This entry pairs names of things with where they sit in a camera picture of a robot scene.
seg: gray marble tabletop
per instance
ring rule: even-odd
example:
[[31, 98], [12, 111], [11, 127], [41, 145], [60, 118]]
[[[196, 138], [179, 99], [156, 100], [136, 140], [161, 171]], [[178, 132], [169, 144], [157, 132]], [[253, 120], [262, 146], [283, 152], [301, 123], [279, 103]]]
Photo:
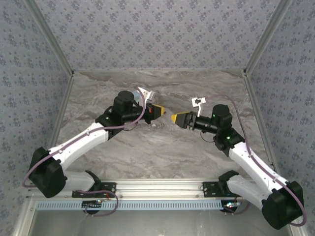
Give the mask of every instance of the gray marble tabletop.
[[[154, 102], [164, 106], [167, 114], [150, 125], [141, 121], [134, 130], [122, 132], [96, 146], [68, 170], [91, 170], [101, 179], [213, 178], [229, 170], [247, 177], [244, 170], [213, 143], [203, 141], [200, 131], [180, 129], [171, 120], [174, 113], [197, 111], [191, 105], [191, 98], [218, 93], [235, 99], [252, 149], [262, 160], [268, 161], [243, 78], [228, 71], [77, 72], [58, 144], [90, 126], [113, 104], [118, 92], [134, 91], [137, 86], [154, 90]], [[233, 127], [242, 133], [232, 104], [225, 99], [207, 102], [203, 115], [210, 116], [218, 103], [229, 105]], [[212, 136], [203, 135], [209, 141]]]

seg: pink cable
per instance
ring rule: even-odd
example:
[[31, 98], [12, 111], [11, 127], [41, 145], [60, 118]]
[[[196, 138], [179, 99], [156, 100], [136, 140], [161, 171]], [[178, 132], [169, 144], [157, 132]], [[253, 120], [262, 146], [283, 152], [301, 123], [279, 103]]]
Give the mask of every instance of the pink cable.
[[216, 97], [225, 97], [227, 98], [228, 100], [230, 100], [235, 108], [235, 111], [236, 111], [236, 115], [237, 115], [237, 118], [238, 118], [238, 121], [241, 125], [241, 128], [242, 128], [242, 131], [244, 133], [244, 139], [245, 139], [245, 144], [246, 144], [246, 148], [247, 148], [247, 151], [250, 155], [250, 157], [252, 158], [252, 160], [254, 161], [254, 163], [266, 174], [268, 175], [273, 181], [275, 181], [276, 183], [278, 183], [279, 185], [281, 185], [294, 199], [295, 201], [297, 202], [297, 204], [299, 205], [302, 213], [303, 213], [303, 221], [301, 223], [298, 223], [298, 224], [295, 224], [295, 223], [290, 223], [290, 225], [292, 226], [297, 226], [297, 227], [301, 227], [303, 225], [306, 224], [306, 221], [307, 221], [307, 215], [306, 215], [306, 211], [303, 207], [303, 204], [301, 203], [301, 201], [298, 199], [298, 197], [285, 185], [283, 184], [281, 181], [279, 181], [277, 178], [275, 178], [275, 176], [273, 176], [271, 173], [269, 173], [256, 159], [255, 157], [252, 155], [252, 152], [251, 152], [251, 149], [250, 149], [250, 145], [248, 144], [248, 139], [247, 139], [247, 135], [246, 135], [246, 132], [245, 132], [245, 129], [244, 129], [244, 126], [243, 126], [243, 123], [242, 123], [242, 120], [241, 120], [241, 116], [238, 112], [238, 109], [236, 107], [236, 104], [235, 102], [233, 101], [233, 99], [231, 97], [229, 97], [228, 95], [225, 95], [225, 94], [218, 94], [218, 95], [213, 95], [209, 98], [206, 98], [206, 100], [211, 100], [213, 98], [216, 98]]
[[[133, 122], [131, 123], [128, 123], [128, 124], [125, 124], [125, 125], [120, 125], [120, 126], [109, 126], [109, 127], [100, 127], [100, 128], [96, 128], [96, 129], [93, 129], [91, 131], [89, 131], [90, 134], [94, 133], [94, 132], [97, 132], [99, 130], [108, 130], [108, 129], [124, 129], [126, 127], [129, 127], [135, 123], [137, 123], [144, 115], [145, 113], [145, 110], [146, 110], [146, 100], [141, 92], [141, 90], [139, 88], [137, 88], [137, 90], [139, 91], [140, 95], [141, 95], [141, 98], [142, 98], [142, 101], [143, 101], [143, 108], [142, 108], [142, 112], [140, 114], [140, 116], [134, 120]], [[26, 185], [25, 182], [27, 181], [27, 179], [29, 178], [30, 174], [40, 165], [42, 164], [43, 162], [47, 161], [49, 158], [53, 157], [54, 155], [56, 155], [57, 153], [59, 153], [59, 151], [64, 151], [66, 148], [68, 148], [69, 146], [71, 146], [72, 144], [76, 143], [77, 141], [79, 141], [80, 139], [84, 138], [85, 136], [87, 136], [88, 134], [87, 133], [84, 133], [83, 135], [79, 136], [78, 138], [72, 140], [71, 142], [69, 142], [68, 144], [64, 145], [61, 149], [49, 154], [48, 156], [44, 157], [43, 159], [41, 159], [40, 161], [38, 161], [26, 174], [26, 176], [24, 177], [23, 179], [23, 182], [22, 182], [22, 186], [25, 187], [25, 188], [34, 188], [36, 186], [34, 185]]]

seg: patterned wallpaper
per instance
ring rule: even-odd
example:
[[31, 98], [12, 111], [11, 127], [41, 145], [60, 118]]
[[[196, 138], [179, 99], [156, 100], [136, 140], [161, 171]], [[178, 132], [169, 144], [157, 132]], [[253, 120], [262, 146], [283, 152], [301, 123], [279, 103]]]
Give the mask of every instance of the patterned wallpaper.
[[279, 0], [36, 0], [72, 69], [244, 68]]
[[68, 76], [22, 0], [2, 0], [0, 9], [0, 235], [8, 236], [21, 181], [51, 136]]
[[304, 191], [315, 235], [315, 2], [290, 6], [251, 74], [281, 173]]

